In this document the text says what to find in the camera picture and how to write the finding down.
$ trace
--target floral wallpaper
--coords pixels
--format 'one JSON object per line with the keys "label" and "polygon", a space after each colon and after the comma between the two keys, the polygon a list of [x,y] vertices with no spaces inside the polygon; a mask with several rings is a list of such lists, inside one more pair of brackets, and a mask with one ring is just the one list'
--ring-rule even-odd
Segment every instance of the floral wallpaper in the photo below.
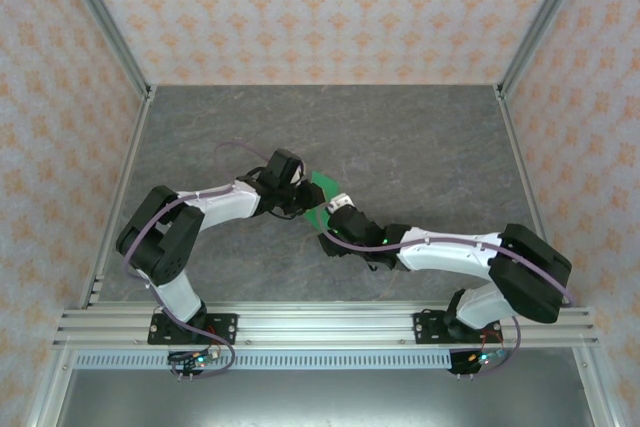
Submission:
{"label": "floral wallpaper", "polygon": [[547,232],[640,425],[640,0],[567,0],[510,110]]}
{"label": "floral wallpaper", "polygon": [[491,84],[543,0],[106,0],[156,84]]}
{"label": "floral wallpaper", "polygon": [[0,425],[95,261],[141,99],[82,0],[0,0]]}

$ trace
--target gray floor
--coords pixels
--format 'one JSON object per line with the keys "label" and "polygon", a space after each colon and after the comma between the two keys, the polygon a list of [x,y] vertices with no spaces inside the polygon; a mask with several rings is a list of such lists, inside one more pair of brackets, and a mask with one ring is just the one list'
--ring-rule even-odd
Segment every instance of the gray floor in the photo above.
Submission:
{"label": "gray floor", "polygon": [[59,427],[589,427],[570,349],[524,350],[500,374],[444,370],[73,373]]}
{"label": "gray floor", "polygon": [[[265,155],[285,147],[309,170],[341,184],[381,225],[486,233],[532,227],[524,190],[489,86],[160,87],[151,105],[120,225],[148,191],[226,183],[218,142],[241,140]],[[234,175],[261,165],[228,147]],[[205,301],[448,300],[482,284],[437,271],[372,273],[357,257],[326,257],[304,219],[268,215],[200,235],[188,265]],[[108,259],[100,300],[149,300]]]}

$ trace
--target black mounting plate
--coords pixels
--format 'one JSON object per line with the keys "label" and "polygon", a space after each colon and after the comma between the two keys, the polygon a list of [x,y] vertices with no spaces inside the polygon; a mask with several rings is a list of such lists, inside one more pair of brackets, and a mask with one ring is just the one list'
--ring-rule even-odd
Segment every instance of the black mounting plate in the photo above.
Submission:
{"label": "black mounting plate", "polygon": [[[213,327],[216,335],[231,345],[235,344],[238,314],[207,314],[204,325]],[[194,339],[193,335],[193,332],[178,327],[165,314],[153,314],[147,343],[149,345],[209,345],[211,343],[209,337],[196,335]]]}
{"label": "black mounting plate", "polygon": [[[413,314],[413,334],[416,344],[459,344],[460,342],[447,332],[444,326],[443,310],[434,310],[429,312],[418,312]],[[486,332],[493,332],[495,335],[489,334],[485,344],[500,344],[502,338],[502,326],[500,322],[491,322],[484,329]],[[478,331],[477,339],[471,339],[468,343],[482,344],[482,330]]]}

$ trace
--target vertical metal post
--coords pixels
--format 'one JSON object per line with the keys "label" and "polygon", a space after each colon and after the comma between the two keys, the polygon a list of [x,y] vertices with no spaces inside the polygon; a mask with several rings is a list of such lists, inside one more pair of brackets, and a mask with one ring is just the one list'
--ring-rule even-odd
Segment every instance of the vertical metal post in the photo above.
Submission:
{"label": "vertical metal post", "polygon": [[103,34],[107,38],[109,45],[113,49],[116,57],[122,64],[127,77],[135,87],[135,89],[140,93],[140,96],[144,96],[147,94],[149,90],[149,86],[147,81],[142,74],[142,70],[138,66],[136,59],[134,58],[131,50],[129,50],[129,46],[127,45],[122,33],[118,29],[111,13],[107,9],[104,0],[85,0],[89,10],[93,14],[96,22],[100,26]]}
{"label": "vertical metal post", "polygon": [[82,302],[83,307],[86,307],[89,304],[91,294],[93,291],[93,285],[94,285],[94,282],[96,281],[96,276],[100,276],[104,273],[104,266],[107,260],[107,256],[109,254],[109,251],[114,246],[113,237],[114,237],[115,229],[118,225],[118,216],[120,215],[122,202],[124,201],[124,196],[127,191],[127,187],[129,185],[129,179],[131,178],[133,163],[136,158],[136,152],[138,151],[138,146],[140,145],[142,132],[144,131],[144,126],[147,119],[147,113],[149,112],[149,106],[151,105],[151,102],[153,102],[155,92],[156,92],[156,86],[155,85],[151,86],[149,88],[149,93],[145,95],[145,98],[142,101],[142,105],[140,106],[138,118],[136,120],[136,124],[131,135],[129,149],[127,150],[126,156],[122,164],[122,168],[120,170],[120,178],[118,180],[118,186],[116,187],[113,201],[111,203],[111,211],[109,212],[107,225],[105,227],[104,235],[102,236],[102,241],[100,243],[98,257],[94,264],[93,271],[87,278],[87,282],[85,283],[83,288],[83,296],[84,296],[83,302]]}
{"label": "vertical metal post", "polygon": [[498,86],[503,98],[507,99],[511,94],[525,67],[528,65],[529,60],[533,57],[540,40],[546,33],[547,28],[551,25],[555,13],[560,8],[560,5],[562,5],[562,1],[563,0],[544,0],[542,3],[522,44],[520,44],[516,55],[513,57],[511,65],[509,65],[503,81]]}
{"label": "vertical metal post", "polygon": [[502,113],[504,126],[507,130],[507,135],[509,136],[511,150],[513,151],[513,156],[515,158],[516,165],[518,166],[520,180],[522,181],[522,187],[524,188],[524,195],[527,198],[527,204],[529,204],[529,211],[531,212],[531,217],[533,219],[533,226],[535,228],[536,234],[538,234],[538,237],[546,241],[547,236],[544,230],[544,223],[542,222],[542,216],[540,215],[538,203],[536,202],[536,197],[533,193],[531,180],[529,179],[529,174],[527,173],[527,166],[524,162],[524,158],[522,157],[520,144],[518,144],[518,137],[516,136],[515,130],[513,128],[513,122],[511,121],[511,115],[509,114],[507,101],[502,96],[497,85],[494,86],[493,90],[496,93],[496,99],[498,100],[498,105],[500,106],[500,112]]}
{"label": "vertical metal post", "polygon": [[52,358],[31,408],[27,427],[49,427],[58,424],[77,352],[64,349],[52,352]]}

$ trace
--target metal frame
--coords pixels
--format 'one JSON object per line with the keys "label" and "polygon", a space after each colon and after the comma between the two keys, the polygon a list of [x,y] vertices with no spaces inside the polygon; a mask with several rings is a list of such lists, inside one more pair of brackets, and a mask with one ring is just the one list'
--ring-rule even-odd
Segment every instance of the metal frame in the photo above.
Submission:
{"label": "metal frame", "polygon": [[131,140],[129,141],[129,148],[127,149],[127,154],[122,162],[122,167],[120,169],[118,186],[116,187],[116,191],[111,202],[111,210],[109,212],[109,218],[107,220],[105,231],[102,236],[102,241],[100,242],[100,247],[98,249],[98,256],[93,265],[93,270],[88,276],[87,283],[85,284],[85,287],[83,289],[83,292],[85,294],[81,303],[82,308],[86,308],[89,303],[98,301],[99,291],[102,287],[102,280],[104,279],[103,273],[105,263],[107,260],[107,256],[109,255],[109,251],[113,246],[113,237],[118,225],[120,209],[122,208],[122,202],[124,201],[124,196],[127,192],[127,187],[129,186],[129,180],[131,179],[131,172],[133,171],[133,164],[135,162],[136,153],[138,152],[142,133],[144,132],[144,127],[146,125],[149,107],[153,102],[155,94],[156,86],[153,85],[149,88],[149,92],[142,100],[142,104],[138,112],[138,118],[136,119],[135,127],[131,135]]}
{"label": "metal frame", "polygon": [[96,22],[100,26],[102,33],[111,45],[113,52],[124,68],[131,84],[140,93],[140,96],[146,95],[149,90],[149,84],[145,80],[138,62],[131,53],[127,42],[124,40],[120,29],[118,29],[117,24],[113,20],[104,0],[85,1]]}
{"label": "metal frame", "polygon": [[64,349],[54,351],[44,379],[27,421],[27,427],[51,427],[57,425],[64,398],[71,381],[77,351]]}
{"label": "metal frame", "polygon": [[[54,348],[166,350],[146,344],[154,303],[100,302],[86,310],[63,313]],[[244,349],[451,349],[460,344],[418,345],[412,314],[420,302],[224,302],[208,303],[210,312],[236,313],[236,347]],[[597,344],[587,308],[562,309],[557,323],[538,324],[521,318],[522,347],[579,347]],[[502,321],[505,344],[515,342],[511,319]],[[480,347],[480,344],[469,347]]]}
{"label": "metal frame", "polygon": [[[563,0],[545,0],[525,39],[519,47],[503,82],[495,86],[516,164],[521,176],[535,229],[541,237],[544,225],[531,189],[511,118],[507,98],[532,57],[553,15]],[[56,425],[76,368],[83,352],[140,352],[156,355],[166,346],[146,343],[154,303],[100,302],[104,267],[133,163],[144,131],[146,116],[155,94],[120,33],[103,0],[86,0],[117,58],[134,87],[144,96],[128,153],[123,161],[120,180],[114,194],[112,209],[94,266],[86,285],[83,310],[65,311],[56,332],[52,360],[36,395],[27,425]],[[241,354],[260,352],[350,351],[417,353],[424,346],[416,345],[411,314],[425,307],[443,309],[444,305],[417,302],[327,302],[327,303],[221,303],[209,304],[210,311],[234,312],[241,315],[236,348]],[[561,311],[558,322],[542,325],[520,319],[522,347],[571,347],[578,365],[585,394],[597,427],[624,426],[621,410],[606,369],[606,359],[599,345],[589,309],[571,308]],[[515,329],[511,320],[503,322],[506,344],[514,342]],[[429,346],[445,351],[460,345]]]}
{"label": "metal frame", "polygon": [[544,37],[548,27],[551,25],[555,13],[562,5],[562,1],[563,0],[544,0],[542,3],[540,10],[533,19],[529,30],[509,65],[504,79],[498,87],[500,94],[504,98],[507,98],[511,94],[518,79],[533,57],[533,53],[538,47],[540,40]]}
{"label": "metal frame", "polygon": [[527,173],[527,167],[522,157],[522,151],[520,150],[520,144],[518,143],[518,137],[516,136],[513,128],[513,122],[511,121],[511,114],[509,113],[509,106],[507,100],[502,96],[500,87],[493,86],[493,90],[496,94],[496,100],[500,106],[500,112],[502,113],[502,119],[504,120],[504,126],[507,129],[507,135],[509,136],[509,143],[511,144],[511,150],[518,166],[518,172],[520,173],[520,180],[522,181],[522,187],[524,189],[524,195],[527,198],[529,204],[529,210],[531,211],[531,218],[533,219],[533,226],[536,230],[536,234],[543,239],[547,240],[547,234],[544,229],[544,222],[542,221],[542,215],[538,209],[535,195],[533,195],[533,188],[531,187],[531,180]]}

